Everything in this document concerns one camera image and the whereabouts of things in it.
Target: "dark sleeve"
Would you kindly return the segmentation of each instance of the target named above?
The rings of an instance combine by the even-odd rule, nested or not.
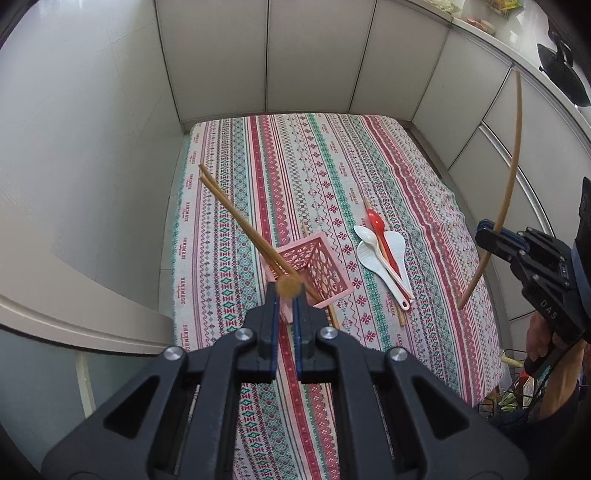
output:
[[[544,420],[528,419],[529,410],[517,410],[494,418],[491,424],[517,445],[527,457],[530,468],[548,458],[552,448],[568,431],[579,405],[579,385],[567,402]]]

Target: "metal screw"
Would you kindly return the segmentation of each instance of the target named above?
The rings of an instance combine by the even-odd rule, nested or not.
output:
[[[164,351],[164,358],[166,360],[171,360],[171,361],[175,361],[178,360],[179,358],[181,358],[183,356],[184,350],[182,348],[180,348],[179,346],[169,346],[165,351]]]
[[[408,352],[401,346],[395,346],[390,350],[390,358],[395,362],[404,362],[408,358]]]
[[[322,327],[320,329],[320,336],[324,340],[332,340],[339,334],[339,331],[334,327]]]
[[[242,327],[236,330],[236,338],[241,342],[246,342],[252,338],[252,330],[250,328]]]

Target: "wire basket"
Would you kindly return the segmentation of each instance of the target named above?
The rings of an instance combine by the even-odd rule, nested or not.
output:
[[[316,303],[314,307],[322,309],[353,291],[349,277],[343,272],[340,262],[336,259],[322,232],[284,245],[277,251],[316,289],[322,298],[322,301]],[[267,281],[275,281],[276,273],[270,269],[262,257],[261,261]],[[286,304],[286,307],[289,310],[288,318],[290,319],[291,303]],[[282,312],[288,313],[283,306]]]
[[[501,352],[501,356],[503,355],[510,356],[510,358],[517,361],[522,361],[527,357],[527,352],[508,348]],[[497,387],[495,391],[487,395],[478,404],[478,413],[487,418],[492,418],[507,411],[529,408],[536,395],[539,394],[537,391],[538,380],[522,375],[522,371],[523,367],[509,365],[509,373],[511,374],[513,383],[505,391],[501,391]],[[513,399],[511,403],[507,403],[507,399],[509,398]]]

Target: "white wall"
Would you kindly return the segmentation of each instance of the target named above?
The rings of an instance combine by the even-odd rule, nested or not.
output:
[[[0,205],[156,309],[181,128],[152,0],[40,0],[0,49]]]

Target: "white ceramic spoon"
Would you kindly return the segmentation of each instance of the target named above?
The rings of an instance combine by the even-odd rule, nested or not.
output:
[[[392,280],[392,277],[384,268],[382,262],[380,262],[380,260],[376,256],[374,249],[372,249],[364,241],[361,241],[357,247],[357,258],[359,258],[359,262],[365,268],[374,272],[378,277],[380,277],[384,281],[384,283],[392,292],[392,295],[394,295],[394,298],[400,305],[400,308],[402,308],[405,311],[410,308],[408,300],[404,297],[404,295],[402,295],[402,292],[394,283],[394,280]]]
[[[386,260],[382,255],[382,252],[379,249],[378,237],[375,235],[375,233],[373,233],[369,228],[361,225],[355,225],[353,227],[353,230],[355,230],[355,233],[361,240],[363,240],[371,248],[374,249],[375,255],[376,257],[378,257],[378,260],[382,262],[382,265],[386,268],[390,276],[396,281],[398,287],[402,289],[404,293],[408,296],[408,299],[414,300],[414,295],[412,294],[412,292],[408,291],[408,289],[404,286],[402,278],[400,278],[400,276],[394,271],[388,260]]]
[[[408,279],[408,271],[406,269],[406,263],[404,262],[404,255],[406,253],[406,242],[404,241],[404,237],[400,235],[400,233],[395,232],[393,230],[386,230],[384,232],[384,238],[386,239],[386,243],[390,247],[390,251],[392,252],[394,260],[396,260],[398,269],[400,270],[400,278],[402,278],[404,287],[410,293],[412,293],[413,290],[410,286],[410,280]]]

